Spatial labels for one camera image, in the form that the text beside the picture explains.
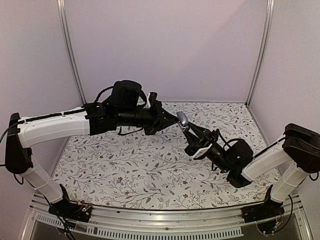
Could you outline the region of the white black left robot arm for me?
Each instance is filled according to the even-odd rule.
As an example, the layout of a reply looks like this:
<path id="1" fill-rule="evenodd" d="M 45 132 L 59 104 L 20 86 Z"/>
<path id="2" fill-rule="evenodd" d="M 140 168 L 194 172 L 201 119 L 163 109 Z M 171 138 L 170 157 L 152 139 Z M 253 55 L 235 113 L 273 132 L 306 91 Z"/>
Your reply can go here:
<path id="1" fill-rule="evenodd" d="M 120 80 L 110 87 L 111 95 L 102 102 L 72 110 L 35 117 L 10 116 L 3 133 L 5 168 L 27 180 L 49 203 L 49 211 L 59 217 L 88 221 L 91 205 L 70 201 L 63 185 L 55 182 L 32 158 L 32 146 L 70 136 L 94 136 L 117 127 L 141 128 L 147 136 L 174 125 L 176 116 L 163 109 L 157 94 L 144 94 L 142 86 L 131 80 Z"/>

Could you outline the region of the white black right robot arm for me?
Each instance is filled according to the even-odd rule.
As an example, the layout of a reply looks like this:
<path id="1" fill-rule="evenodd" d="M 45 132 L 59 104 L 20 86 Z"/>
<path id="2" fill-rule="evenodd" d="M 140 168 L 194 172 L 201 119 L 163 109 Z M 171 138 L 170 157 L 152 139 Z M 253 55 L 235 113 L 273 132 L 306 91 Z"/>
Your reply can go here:
<path id="1" fill-rule="evenodd" d="M 320 170 L 320 135 L 290 123 L 284 135 L 257 154 L 241 138 L 218 144 L 219 130 L 210 131 L 193 123 L 178 121 L 188 145 L 187 155 L 194 160 L 208 158 L 235 188 L 250 185 L 264 173 L 283 163 L 289 167 L 265 194 L 263 203 L 241 209 L 246 223 L 272 218 L 284 213 L 283 202 L 310 174 Z"/>

